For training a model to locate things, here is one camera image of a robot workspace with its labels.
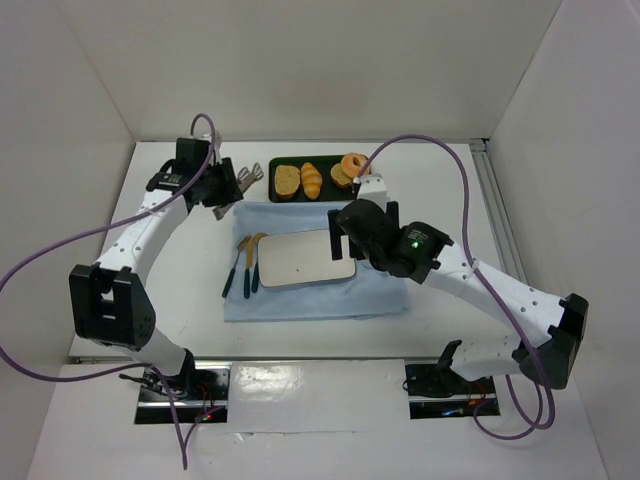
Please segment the sugared donut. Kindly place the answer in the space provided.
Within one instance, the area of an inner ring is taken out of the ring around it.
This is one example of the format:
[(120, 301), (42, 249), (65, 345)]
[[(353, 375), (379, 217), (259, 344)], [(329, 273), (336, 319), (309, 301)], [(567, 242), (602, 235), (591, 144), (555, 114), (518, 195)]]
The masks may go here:
[(350, 152), (341, 159), (340, 166), (343, 174), (349, 179), (360, 176), (361, 170), (368, 162), (368, 158), (359, 153)]

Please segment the silver metal tongs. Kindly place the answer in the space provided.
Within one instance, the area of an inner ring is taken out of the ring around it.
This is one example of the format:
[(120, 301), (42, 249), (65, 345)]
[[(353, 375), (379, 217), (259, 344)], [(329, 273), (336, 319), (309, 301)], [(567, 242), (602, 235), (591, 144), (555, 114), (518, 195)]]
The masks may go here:
[[(237, 183), (239, 186), (239, 190), (242, 194), (245, 194), (246, 191), (256, 182), (260, 181), (264, 177), (264, 172), (262, 167), (258, 162), (254, 163), (251, 169), (247, 167), (243, 167), (239, 173), (237, 174)], [(214, 217), (220, 221), (224, 218), (224, 216), (233, 208), (233, 206), (237, 203), (237, 201), (233, 201), (225, 206), (216, 206), (212, 209), (212, 213)]]

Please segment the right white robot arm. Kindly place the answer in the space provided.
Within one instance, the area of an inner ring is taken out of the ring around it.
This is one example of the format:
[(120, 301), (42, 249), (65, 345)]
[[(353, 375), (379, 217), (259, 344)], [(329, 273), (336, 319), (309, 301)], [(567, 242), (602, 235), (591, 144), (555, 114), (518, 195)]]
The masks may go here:
[(453, 340), (442, 371), (474, 381), (521, 373), (555, 390), (566, 387), (586, 330), (589, 303), (537, 290), (477, 259), (423, 222), (402, 226), (398, 205), (358, 199), (328, 213), (331, 254), (366, 260), (381, 272), (453, 295), (512, 329), (488, 343)]

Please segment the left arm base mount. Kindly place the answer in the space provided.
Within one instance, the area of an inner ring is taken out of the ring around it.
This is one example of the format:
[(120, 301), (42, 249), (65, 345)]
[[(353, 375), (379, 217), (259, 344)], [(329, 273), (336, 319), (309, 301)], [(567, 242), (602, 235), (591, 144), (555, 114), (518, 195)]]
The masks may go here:
[[(231, 365), (205, 362), (197, 364), (200, 381), (189, 390), (171, 389), (180, 424), (222, 424), (228, 418)], [(171, 424), (173, 417), (166, 390), (158, 376), (145, 369), (142, 374), (119, 374), (121, 380), (139, 386), (134, 423), (136, 425)]]

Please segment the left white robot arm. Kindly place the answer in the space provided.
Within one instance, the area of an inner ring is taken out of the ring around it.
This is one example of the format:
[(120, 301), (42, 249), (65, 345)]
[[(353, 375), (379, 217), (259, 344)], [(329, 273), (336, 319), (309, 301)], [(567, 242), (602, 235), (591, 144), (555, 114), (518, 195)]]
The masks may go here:
[(93, 264), (77, 265), (69, 275), (77, 336), (157, 368), (183, 393), (204, 377), (193, 354), (157, 327), (145, 285), (166, 242), (194, 207), (226, 207), (242, 199), (232, 161), (220, 156), (219, 147), (218, 139), (178, 139), (174, 158), (147, 183), (134, 221)]

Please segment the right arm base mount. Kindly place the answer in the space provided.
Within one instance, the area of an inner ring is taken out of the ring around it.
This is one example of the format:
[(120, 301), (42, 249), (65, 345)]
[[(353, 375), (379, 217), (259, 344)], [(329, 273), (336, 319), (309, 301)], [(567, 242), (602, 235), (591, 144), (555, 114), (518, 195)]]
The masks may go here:
[(432, 363), (406, 363), (402, 389), (412, 420), (472, 417), (477, 407), (479, 416), (500, 415), (491, 377), (469, 382)]

